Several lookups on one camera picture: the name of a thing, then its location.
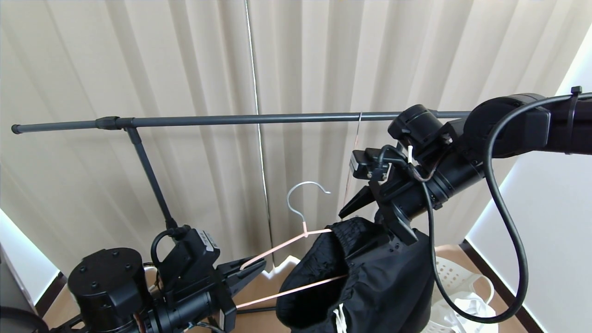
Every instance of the dark brown baseboard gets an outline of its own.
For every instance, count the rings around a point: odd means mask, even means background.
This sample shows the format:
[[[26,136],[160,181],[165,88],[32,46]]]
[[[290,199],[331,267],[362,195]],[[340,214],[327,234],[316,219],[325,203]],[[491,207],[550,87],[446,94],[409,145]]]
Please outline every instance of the dark brown baseboard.
[[[506,287],[500,277],[497,276],[496,272],[494,272],[485,262],[485,260],[483,260],[481,255],[477,253],[475,249],[473,249],[473,246],[469,244],[466,239],[460,244],[460,246],[467,257],[469,257],[475,266],[477,266],[477,269],[479,269],[481,274],[485,275],[491,280],[494,289],[496,290],[497,294],[500,295],[501,299],[507,305],[514,302],[514,299],[516,299],[514,294],[508,289],[508,287]],[[532,316],[525,308],[521,308],[518,313],[516,313],[516,318],[520,321],[528,333],[543,333],[543,330],[539,327],[535,320],[532,319]]]
[[[35,308],[37,309],[37,313],[39,313],[40,317],[43,318],[43,316],[47,313],[47,310],[49,310],[49,307],[56,300],[57,295],[62,291],[62,289],[64,289],[66,283],[67,278],[64,276],[64,274],[62,274],[62,272],[59,272],[47,290],[43,293],[43,295],[41,295],[41,298],[39,298],[37,304],[35,304]]]

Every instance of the pink clothes hanger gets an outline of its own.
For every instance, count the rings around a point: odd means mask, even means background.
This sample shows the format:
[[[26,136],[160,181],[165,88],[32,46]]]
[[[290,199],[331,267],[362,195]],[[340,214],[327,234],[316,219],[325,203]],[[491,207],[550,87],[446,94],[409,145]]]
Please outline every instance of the pink clothes hanger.
[[[288,202],[288,208],[289,208],[289,209],[290,209],[292,212],[294,212],[294,213],[296,213],[296,214],[300,215],[300,217],[302,218],[302,227],[303,227],[303,232],[302,232],[300,235],[298,235],[298,236],[296,236],[296,237],[294,237],[294,238],[292,238],[292,239],[289,239],[289,240],[287,240],[287,241],[283,242],[282,244],[279,244],[278,246],[276,246],[276,247],[274,247],[274,248],[271,248],[271,249],[269,249],[269,250],[267,250],[267,251],[265,251],[265,252],[261,253],[261,254],[260,254],[260,255],[258,255],[257,257],[254,257],[253,259],[251,259],[251,260],[247,261],[246,263],[244,263],[244,264],[243,264],[243,265],[240,267],[240,270],[244,270],[244,269],[245,269],[245,268],[246,268],[248,265],[251,265],[251,264],[253,264],[254,262],[258,261],[258,260],[259,260],[259,259],[261,259],[261,258],[265,258],[267,255],[269,255],[269,254],[271,254],[271,253],[273,253],[273,252],[275,252],[275,251],[277,251],[277,250],[279,250],[279,249],[281,249],[281,248],[283,248],[283,247],[285,247],[285,246],[287,246],[287,245],[289,245],[289,244],[292,244],[292,243],[294,243],[295,241],[297,241],[297,240],[299,240],[299,239],[301,239],[301,238],[306,238],[306,237],[308,237],[309,235],[315,235],[315,234],[317,234],[317,233],[325,233],[325,232],[331,232],[331,231],[332,231],[331,229],[322,229],[322,230],[308,231],[308,228],[306,227],[306,220],[304,219],[304,215],[302,215],[302,213],[300,213],[298,210],[295,210],[294,208],[292,208],[292,205],[290,205],[290,195],[292,194],[292,192],[293,192],[293,191],[294,191],[296,188],[298,188],[299,186],[301,186],[301,185],[304,185],[304,184],[314,184],[314,185],[318,186],[318,187],[319,187],[319,188],[320,188],[320,189],[321,189],[321,190],[322,190],[322,191],[323,191],[325,194],[331,194],[331,192],[329,192],[329,191],[326,191],[326,190],[325,190],[325,189],[324,189],[324,188],[321,186],[321,184],[319,184],[319,183],[317,183],[317,182],[314,182],[314,181],[303,181],[303,182],[301,182],[300,184],[297,184],[296,186],[294,186],[292,189],[290,189],[290,190],[288,191],[288,195],[286,196],[286,201]]]
[[[274,247],[274,248],[272,248],[272,249],[270,249],[270,250],[268,250],[268,251],[265,251],[264,253],[261,253],[261,254],[260,254],[260,255],[258,255],[257,257],[254,257],[253,259],[251,259],[251,260],[247,261],[246,263],[244,263],[244,264],[243,264],[243,265],[240,267],[240,269],[241,269],[241,270],[243,270],[243,269],[244,269],[245,267],[247,267],[248,265],[251,265],[251,264],[253,264],[254,262],[258,261],[259,259],[261,259],[261,258],[264,258],[265,256],[267,256],[267,255],[269,255],[269,254],[271,254],[271,253],[273,253],[273,252],[277,251],[278,249],[281,249],[281,248],[285,247],[286,245],[288,245],[288,244],[291,244],[291,243],[293,243],[293,242],[295,242],[295,241],[297,241],[297,240],[299,240],[299,239],[301,239],[301,238],[306,238],[306,237],[308,237],[309,235],[315,235],[315,234],[317,234],[317,233],[333,232],[331,229],[321,229],[321,230],[308,231],[308,229],[307,229],[307,227],[306,227],[306,220],[304,219],[304,215],[302,215],[302,213],[300,213],[298,210],[295,210],[294,208],[292,208],[292,205],[290,205],[290,195],[292,194],[292,192],[293,192],[293,191],[294,191],[294,190],[295,190],[297,187],[299,187],[299,186],[301,186],[301,185],[304,185],[304,184],[314,184],[314,185],[318,186],[318,187],[319,187],[319,188],[320,188],[320,189],[321,189],[321,190],[322,190],[322,191],[323,191],[325,194],[331,194],[331,192],[329,192],[329,191],[326,191],[326,190],[325,190],[325,189],[324,189],[324,188],[323,188],[323,187],[322,187],[322,186],[321,186],[319,183],[317,183],[317,182],[314,182],[314,181],[303,181],[303,182],[301,182],[300,184],[297,184],[296,186],[294,186],[292,189],[290,189],[290,190],[289,190],[289,192],[288,192],[288,195],[286,196],[286,201],[288,202],[288,208],[289,208],[289,209],[290,209],[292,212],[294,212],[294,213],[296,213],[296,214],[300,215],[300,217],[302,218],[303,232],[302,232],[300,235],[298,235],[298,236],[296,236],[296,237],[294,237],[294,238],[290,239],[289,241],[285,241],[285,242],[283,242],[282,244],[279,244],[278,246],[276,246],[276,247]],[[322,280],[322,281],[318,281],[318,282],[315,282],[315,283],[307,284],[306,286],[302,286],[302,287],[294,288],[294,289],[287,290],[287,291],[285,291],[285,292],[282,292],[282,293],[278,293],[278,294],[271,295],[271,296],[267,296],[267,297],[264,297],[264,298],[261,298],[261,299],[253,300],[253,301],[251,301],[251,302],[247,302],[247,303],[239,304],[239,305],[237,305],[237,306],[236,306],[236,308],[237,308],[237,309],[240,309],[240,308],[243,308],[243,307],[245,307],[245,306],[253,305],[253,304],[255,304],[255,303],[259,303],[259,302],[263,302],[263,301],[266,301],[266,300],[274,299],[274,298],[277,298],[277,297],[280,297],[280,296],[284,296],[284,295],[287,295],[287,294],[291,294],[291,293],[299,292],[299,291],[301,291],[301,290],[304,290],[304,289],[308,289],[308,288],[312,288],[312,287],[320,286],[321,284],[325,284],[325,283],[328,283],[328,282],[331,282],[331,281],[335,281],[335,280],[337,280],[337,279],[340,279],[340,278],[342,278],[342,277],[346,277],[346,276],[347,276],[347,275],[336,276],[336,277],[328,278],[328,279],[326,279],[326,280]]]

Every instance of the white wall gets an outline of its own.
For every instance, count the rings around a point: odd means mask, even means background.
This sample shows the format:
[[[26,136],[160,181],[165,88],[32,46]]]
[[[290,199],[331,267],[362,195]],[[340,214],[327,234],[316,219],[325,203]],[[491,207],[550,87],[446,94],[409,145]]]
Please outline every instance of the white wall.
[[[0,209],[0,243],[34,303],[59,270]]]
[[[558,94],[573,85],[592,91],[591,31]],[[531,152],[517,160],[501,186],[529,263],[525,307],[548,332],[590,331],[591,169],[592,156]],[[467,240],[515,293],[516,253],[492,201]]]

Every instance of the curtain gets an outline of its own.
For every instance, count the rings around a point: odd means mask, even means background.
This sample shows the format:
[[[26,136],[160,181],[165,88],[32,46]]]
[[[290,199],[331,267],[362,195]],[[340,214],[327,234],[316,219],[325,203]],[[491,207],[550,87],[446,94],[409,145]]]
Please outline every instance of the curtain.
[[[471,110],[553,95],[592,22],[582,1],[2,1],[0,204],[64,272],[102,248],[149,260],[162,214],[123,131],[14,135],[14,123],[226,114]],[[358,149],[393,144],[360,124]],[[173,217],[209,231],[221,261],[338,221],[363,185],[357,123],[139,129]],[[512,160],[496,161],[498,182]],[[458,243],[484,182],[436,213]],[[356,214],[371,218],[375,205]],[[413,226],[425,230],[425,219]],[[276,253],[301,257],[313,237]],[[159,255],[171,247],[163,241]]]

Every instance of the black garment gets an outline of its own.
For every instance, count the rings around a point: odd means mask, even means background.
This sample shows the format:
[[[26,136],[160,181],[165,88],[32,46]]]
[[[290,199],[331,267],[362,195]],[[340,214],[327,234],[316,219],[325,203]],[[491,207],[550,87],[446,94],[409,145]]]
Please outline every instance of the black garment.
[[[348,333],[416,333],[428,323],[433,290],[428,237],[398,249],[373,251],[386,256],[355,263],[346,259],[379,233],[381,225],[361,217],[328,226],[284,281],[280,292],[347,274],[347,277],[282,296],[276,315],[292,332],[336,332],[334,309],[343,303]]]

